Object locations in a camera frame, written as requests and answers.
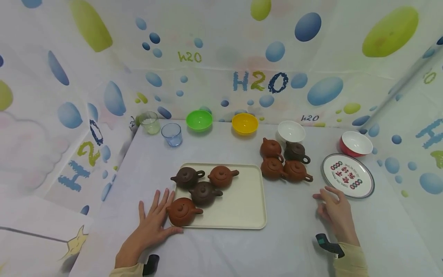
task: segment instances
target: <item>hand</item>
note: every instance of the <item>hand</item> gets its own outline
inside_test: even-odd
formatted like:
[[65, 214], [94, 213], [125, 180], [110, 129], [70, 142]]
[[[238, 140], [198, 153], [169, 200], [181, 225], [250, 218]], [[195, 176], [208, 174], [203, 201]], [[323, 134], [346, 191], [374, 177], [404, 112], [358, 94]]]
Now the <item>hand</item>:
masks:
[[174, 195], [174, 191], [169, 195], [169, 190], [166, 189], [159, 204], [160, 191], [157, 190], [147, 215], [144, 212], [143, 201], [139, 202], [140, 223], [121, 246], [116, 256], [115, 268], [131, 267], [137, 264], [143, 250], [164, 242], [173, 234], [183, 233], [180, 227], [171, 226], [163, 229], [167, 216], [166, 208], [174, 201]]
[[[338, 199], [328, 191], [336, 194]], [[325, 187], [325, 189], [320, 189], [319, 194], [316, 193], [312, 197], [325, 202], [319, 204], [317, 213], [331, 225], [337, 240], [360, 246], [352, 219], [351, 205], [345, 194], [336, 188]]]

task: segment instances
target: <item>clay teapot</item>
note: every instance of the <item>clay teapot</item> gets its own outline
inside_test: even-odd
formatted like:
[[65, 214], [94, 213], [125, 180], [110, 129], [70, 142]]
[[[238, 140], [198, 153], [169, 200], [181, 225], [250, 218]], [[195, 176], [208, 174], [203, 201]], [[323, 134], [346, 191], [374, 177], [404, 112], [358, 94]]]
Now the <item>clay teapot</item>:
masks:
[[278, 158], [280, 162], [284, 162], [283, 156], [281, 156], [281, 146], [276, 140], [268, 140], [263, 138], [263, 143], [260, 147], [260, 153], [263, 157]]
[[189, 198], [178, 198], [166, 208], [172, 225], [183, 227], [192, 223], [195, 215], [203, 213], [202, 209], [196, 209], [195, 204]]
[[229, 187], [232, 183], [232, 178], [238, 174], [240, 174], [238, 170], [230, 171], [226, 166], [219, 165], [211, 170], [208, 178], [214, 186], [223, 188]]
[[314, 179], [306, 172], [305, 166], [297, 160], [286, 160], [284, 163], [284, 172], [288, 175], [288, 181], [299, 182], [306, 181], [312, 182]]
[[284, 157], [287, 160], [297, 160], [304, 164], [311, 162], [311, 159], [305, 155], [305, 148], [298, 142], [286, 142]]
[[203, 170], [195, 171], [193, 168], [184, 167], [177, 172], [177, 176], [171, 177], [171, 180], [175, 181], [178, 187], [190, 189], [203, 176], [205, 176]]
[[190, 189], [192, 202], [197, 206], [209, 206], [215, 201], [216, 196], [222, 196], [222, 191], [217, 191], [213, 184], [209, 182], [198, 182], [193, 189]]
[[288, 177], [283, 171], [283, 164], [277, 158], [263, 158], [263, 163], [261, 163], [260, 169], [261, 174], [271, 180], [276, 180], [280, 177]]

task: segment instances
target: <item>green bowl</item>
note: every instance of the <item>green bowl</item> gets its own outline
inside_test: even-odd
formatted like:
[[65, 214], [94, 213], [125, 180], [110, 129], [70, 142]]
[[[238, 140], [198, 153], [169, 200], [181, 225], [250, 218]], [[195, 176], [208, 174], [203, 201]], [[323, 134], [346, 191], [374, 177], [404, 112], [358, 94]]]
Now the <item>green bowl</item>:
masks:
[[201, 109], [195, 110], [186, 117], [186, 124], [195, 132], [204, 132], [212, 125], [212, 114]]

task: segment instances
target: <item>drinking glass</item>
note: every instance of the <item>drinking glass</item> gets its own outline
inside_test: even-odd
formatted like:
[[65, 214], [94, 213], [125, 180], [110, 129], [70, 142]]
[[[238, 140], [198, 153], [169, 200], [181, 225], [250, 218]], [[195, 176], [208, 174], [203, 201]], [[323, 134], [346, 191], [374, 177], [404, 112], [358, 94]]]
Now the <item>drinking glass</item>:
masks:
[[168, 123], [162, 128], [162, 136], [171, 147], [177, 147], [182, 144], [182, 128], [175, 123]]
[[139, 116], [140, 125], [147, 134], [155, 135], [160, 132], [159, 117], [154, 112], [145, 112]]

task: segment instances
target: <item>blue glass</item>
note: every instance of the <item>blue glass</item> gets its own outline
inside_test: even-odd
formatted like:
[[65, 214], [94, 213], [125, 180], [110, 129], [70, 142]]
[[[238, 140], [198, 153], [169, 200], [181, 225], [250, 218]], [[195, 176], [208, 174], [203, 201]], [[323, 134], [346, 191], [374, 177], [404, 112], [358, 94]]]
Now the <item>blue glass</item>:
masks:
[[175, 123], [168, 123], [162, 128], [162, 136], [171, 147], [177, 147], [182, 144], [182, 128]]

